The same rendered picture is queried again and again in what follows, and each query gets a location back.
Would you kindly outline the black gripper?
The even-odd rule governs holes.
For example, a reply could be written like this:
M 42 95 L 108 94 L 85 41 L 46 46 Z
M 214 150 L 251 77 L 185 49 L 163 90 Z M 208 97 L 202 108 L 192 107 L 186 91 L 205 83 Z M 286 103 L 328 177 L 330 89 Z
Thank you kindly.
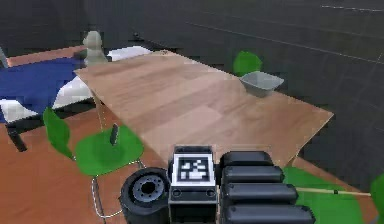
M 134 172 L 119 197 L 127 224 L 170 224 L 168 194 L 165 169 L 149 167 Z

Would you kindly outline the bed with blue blanket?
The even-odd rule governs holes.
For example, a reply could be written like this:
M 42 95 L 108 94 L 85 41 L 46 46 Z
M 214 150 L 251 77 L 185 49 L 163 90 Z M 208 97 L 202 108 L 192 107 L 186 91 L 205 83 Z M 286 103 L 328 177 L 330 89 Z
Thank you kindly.
M 75 46 L 17 56 L 14 65 L 0 68 L 0 123 L 18 151 L 27 150 L 21 134 L 43 125 L 45 108 L 67 118 L 95 107 L 74 73 L 85 57 L 86 48 Z

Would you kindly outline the white pillow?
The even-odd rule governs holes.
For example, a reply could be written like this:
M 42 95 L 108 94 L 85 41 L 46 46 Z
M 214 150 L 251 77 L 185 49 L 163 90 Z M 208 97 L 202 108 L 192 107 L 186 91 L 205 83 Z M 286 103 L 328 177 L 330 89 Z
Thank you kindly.
M 151 53 L 151 50 L 146 49 L 142 46 L 131 46 L 131 47 L 111 50 L 108 53 L 108 56 L 110 56 L 113 61 L 118 61 L 118 60 L 123 60 L 123 59 L 144 55 L 148 53 Z

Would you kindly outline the green chair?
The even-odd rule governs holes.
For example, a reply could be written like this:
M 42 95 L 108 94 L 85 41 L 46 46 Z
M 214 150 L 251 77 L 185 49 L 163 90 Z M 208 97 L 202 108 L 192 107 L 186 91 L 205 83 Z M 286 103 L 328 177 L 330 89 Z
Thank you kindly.
M 233 73 L 242 77 L 245 74 L 262 69 L 262 60 L 254 53 L 248 51 L 240 51 L 233 62 Z
M 296 204 L 309 207 L 316 221 L 314 224 L 384 224 L 384 173 L 377 176 L 370 185 L 370 198 L 378 214 L 371 222 L 365 222 L 357 198 L 351 194 L 342 194 L 344 188 L 303 169 L 285 167 L 284 182 L 296 188 L 329 190 L 322 192 L 298 192 Z
M 52 147 L 74 161 L 81 173 L 91 177 L 91 195 L 96 215 L 105 222 L 107 218 L 120 214 L 121 210 L 110 215 L 104 213 L 98 177 L 131 164 L 137 164 L 140 169 L 145 168 L 145 164 L 141 161 L 144 144 L 140 138 L 126 125 L 117 124 L 119 134 L 116 145 L 112 146 L 110 143 L 111 127 L 84 137 L 75 144 L 74 150 L 71 150 L 70 128 L 52 108 L 47 107 L 44 110 L 43 122 Z

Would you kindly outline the light wooden table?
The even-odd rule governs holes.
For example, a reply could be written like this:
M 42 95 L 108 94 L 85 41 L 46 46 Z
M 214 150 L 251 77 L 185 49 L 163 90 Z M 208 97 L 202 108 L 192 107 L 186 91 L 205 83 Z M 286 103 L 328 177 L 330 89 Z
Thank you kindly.
M 237 77 L 170 51 L 76 74 L 162 159 L 176 145 L 210 145 L 216 156 L 265 150 L 285 166 L 333 116 L 279 92 L 256 97 Z

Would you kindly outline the grey bowl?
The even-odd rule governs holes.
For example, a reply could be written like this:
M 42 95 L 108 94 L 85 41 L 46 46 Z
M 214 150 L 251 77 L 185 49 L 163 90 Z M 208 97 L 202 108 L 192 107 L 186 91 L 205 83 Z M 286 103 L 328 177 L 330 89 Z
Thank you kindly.
M 261 71 L 247 73 L 240 77 L 239 80 L 247 93 L 261 98 L 270 95 L 284 82 L 280 77 Z

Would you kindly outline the pale grey statue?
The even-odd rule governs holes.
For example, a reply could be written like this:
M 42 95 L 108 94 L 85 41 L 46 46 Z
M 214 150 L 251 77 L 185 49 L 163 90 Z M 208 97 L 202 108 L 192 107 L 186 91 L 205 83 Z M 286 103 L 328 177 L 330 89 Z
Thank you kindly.
M 83 39 L 83 45 L 86 48 L 86 57 L 84 59 L 86 66 L 106 63 L 108 59 L 102 48 L 102 38 L 98 31 L 89 31 Z

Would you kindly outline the small black remote control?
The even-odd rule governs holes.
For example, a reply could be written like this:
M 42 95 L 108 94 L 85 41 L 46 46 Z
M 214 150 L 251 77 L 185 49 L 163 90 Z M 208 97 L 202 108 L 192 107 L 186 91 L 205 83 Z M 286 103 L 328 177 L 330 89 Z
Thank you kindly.
M 111 129 L 111 135 L 110 135 L 110 143 L 112 146 L 117 144 L 118 134 L 119 134 L 119 126 L 116 123 L 114 123 Z

